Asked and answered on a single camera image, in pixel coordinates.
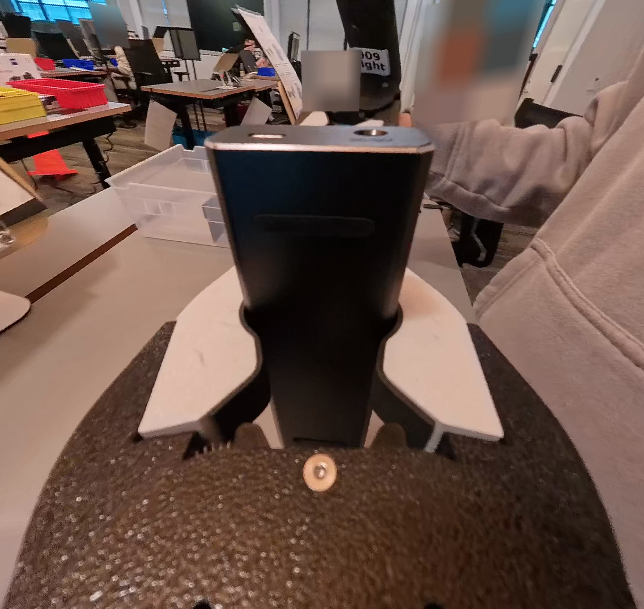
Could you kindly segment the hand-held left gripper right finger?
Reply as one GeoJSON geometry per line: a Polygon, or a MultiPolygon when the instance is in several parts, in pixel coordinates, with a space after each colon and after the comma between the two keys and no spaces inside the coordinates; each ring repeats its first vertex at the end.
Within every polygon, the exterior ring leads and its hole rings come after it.
{"type": "Polygon", "coordinates": [[[406,268],[395,330],[384,340],[376,414],[412,447],[435,452],[446,435],[488,442],[504,432],[463,315],[406,268]]]}

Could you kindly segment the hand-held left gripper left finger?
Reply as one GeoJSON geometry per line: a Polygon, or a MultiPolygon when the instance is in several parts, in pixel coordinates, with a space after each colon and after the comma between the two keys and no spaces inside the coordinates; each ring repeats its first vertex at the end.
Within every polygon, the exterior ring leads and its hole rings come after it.
{"type": "Polygon", "coordinates": [[[211,434],[212,414],[258,374],[260,347],[242,320],[242,305],[230,268],[183,309],[138,427],[141,437],[211,434]]]}

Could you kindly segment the black metal power bank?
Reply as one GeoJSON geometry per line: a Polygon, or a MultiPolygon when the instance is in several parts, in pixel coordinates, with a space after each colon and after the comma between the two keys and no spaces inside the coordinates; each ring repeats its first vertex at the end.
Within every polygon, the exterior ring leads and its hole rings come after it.
{"type": "Polygon", "coordinates": [[[433,145],[409,127],[230,127],[205,142],[286,446],[359,447],[433,145]]]}

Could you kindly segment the white poster on wooden stand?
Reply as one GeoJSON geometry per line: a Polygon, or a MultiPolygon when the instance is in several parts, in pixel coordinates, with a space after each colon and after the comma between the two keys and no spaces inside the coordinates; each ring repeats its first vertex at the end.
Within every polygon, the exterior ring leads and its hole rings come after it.
{"type": "Polygon", "coordinates": [[[294,66],[262,15],[241,6],[237,6],[233,13],[246,25],[275,69],[283,105],[290,123],[295,125],[303,112],[303,90],[294,66]]]}

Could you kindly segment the black office chair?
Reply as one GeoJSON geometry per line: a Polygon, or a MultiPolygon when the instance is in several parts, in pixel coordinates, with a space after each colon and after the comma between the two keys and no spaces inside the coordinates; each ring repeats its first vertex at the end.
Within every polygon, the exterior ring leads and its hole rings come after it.
{"type": "Polygon", "coordinates": [[[485,268],[492,263],[500,242],[503,224],[474,218],[458,212],[455,239],[451,242],[459,267],[485,268]]]}

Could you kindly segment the person's beige hoodie torso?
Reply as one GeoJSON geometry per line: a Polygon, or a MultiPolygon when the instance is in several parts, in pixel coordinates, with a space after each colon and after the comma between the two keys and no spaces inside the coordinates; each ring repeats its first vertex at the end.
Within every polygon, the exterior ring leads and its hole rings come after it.
{"type": "Polygon", "coordinates": [[[477,300],[481,326],[569,433],[643,607],[643,81],[528,249],[477,300]]]}

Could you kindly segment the white paper sheet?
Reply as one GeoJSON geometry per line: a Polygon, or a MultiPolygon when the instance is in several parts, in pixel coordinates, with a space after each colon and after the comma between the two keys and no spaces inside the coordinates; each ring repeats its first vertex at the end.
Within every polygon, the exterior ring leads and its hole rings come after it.
{"type": "Polygon", "coordinates": [[[144,129],[144,143],[156,151],[172,146],[177,114],[156,100],[150,100],[144,129]]]}
{"type": "Polygon", "coordinates": [[[241,124],[244,126],[266,125],[272,115],[271,106],[265,104],[261,99],[253,97],[241,124]]]}

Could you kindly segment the clear plastic bin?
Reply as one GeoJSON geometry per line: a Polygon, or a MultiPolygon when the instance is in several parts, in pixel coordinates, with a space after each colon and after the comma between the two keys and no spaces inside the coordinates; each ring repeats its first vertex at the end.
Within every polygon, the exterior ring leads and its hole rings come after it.
{"type": "Polygon", "coordinates": [[[173,146],[107,183],[143,236],[230,247],[205,147],[173,146]]]}

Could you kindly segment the wooden desk with black legs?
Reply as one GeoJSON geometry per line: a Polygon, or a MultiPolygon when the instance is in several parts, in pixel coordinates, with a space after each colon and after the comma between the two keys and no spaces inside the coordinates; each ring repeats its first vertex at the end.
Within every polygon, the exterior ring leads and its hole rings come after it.
{"type": "MultiPolygon", "coordinates": [[[[221,108],[227,126],[241,124],[242,118],[239,116],[238,104],[251,100],[260,93],[277,89],[278,79],[276,77],[252,78],[242,81],[240,86],[225,86],[222,82],[214,80],[189,80],[141,87],[142,92],[150,94],[154,100],[176,112],[184,124],[189,118],[188,107],[200,101],[207,107],[221,108]]],[[[187,140],[192,145],[190,123],[184,128],[187,129],[187,140]]]]}

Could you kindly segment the blue storage bin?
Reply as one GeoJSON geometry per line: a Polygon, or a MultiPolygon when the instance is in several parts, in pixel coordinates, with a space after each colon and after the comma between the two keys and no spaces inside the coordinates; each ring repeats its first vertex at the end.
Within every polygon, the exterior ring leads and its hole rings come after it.
{"type": "Polygon", "coordinates": [[[204,142],[207,138],[211,137],[214,134],[212,130],[203,130],[200,128],[193,127],[192,119],[188,118],[186,124],[184,124],[180,118],[178,118],[175,123],[172,131],[172,142],[173,145],[181,145],[185,149],[193,149],[195,147],[203,147],[204,142]],[[187,129],[184,128],[185,125],[190,123],[191,128],[191,141],[192,145],[189,144],[187,140],[187,129]]]}

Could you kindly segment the wooden document holder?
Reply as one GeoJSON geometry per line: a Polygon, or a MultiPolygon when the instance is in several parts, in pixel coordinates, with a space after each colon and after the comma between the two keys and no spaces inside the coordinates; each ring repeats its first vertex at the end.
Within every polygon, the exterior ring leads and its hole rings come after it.
{"type": "Polygon", "coordinates": [[[1,159],[1,259],[40,240],[47,227],[40,195],[1,159]]]}

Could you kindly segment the red plastic bin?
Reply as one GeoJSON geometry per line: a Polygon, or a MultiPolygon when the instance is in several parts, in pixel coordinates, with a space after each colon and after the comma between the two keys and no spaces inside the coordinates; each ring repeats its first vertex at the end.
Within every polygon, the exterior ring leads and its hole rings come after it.
{"type": "Polygon", "coordinates": [[[53,96],[61,108],[89,109],[108,103],[104,85],[58,78],[10,80],[6,85],[40,95],[53,96]]]}

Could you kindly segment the yellow plastic bin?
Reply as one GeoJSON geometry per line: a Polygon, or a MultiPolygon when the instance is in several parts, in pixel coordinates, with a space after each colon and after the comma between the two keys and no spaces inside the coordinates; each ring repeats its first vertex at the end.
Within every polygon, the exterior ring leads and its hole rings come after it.
{"type": "Polygon", "coordinates": [[[43,117],[46,109],[38,93],[1,87],[1,125],[43,117]]]}

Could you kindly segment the white printed carton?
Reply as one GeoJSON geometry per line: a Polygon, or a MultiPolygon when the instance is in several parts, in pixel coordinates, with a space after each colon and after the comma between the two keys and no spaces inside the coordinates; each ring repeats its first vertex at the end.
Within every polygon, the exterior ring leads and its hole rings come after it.
{"type": "Polygon", "coordinates": [[[31,55],[1,52],[0,60],[1,87],[8,87],[11,81],[42,78],[41,71],[31,55]]]}

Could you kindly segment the black wall monitor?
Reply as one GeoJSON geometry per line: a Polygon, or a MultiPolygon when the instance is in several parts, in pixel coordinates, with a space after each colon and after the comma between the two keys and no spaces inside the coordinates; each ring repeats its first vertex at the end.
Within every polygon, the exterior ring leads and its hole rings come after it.
{"type": "Polygon", "coordinates": [[[223,52],[252,38],[237,7],[264,14],[263,0],[186,0],[190,25],[201,51],[223,52]]]}

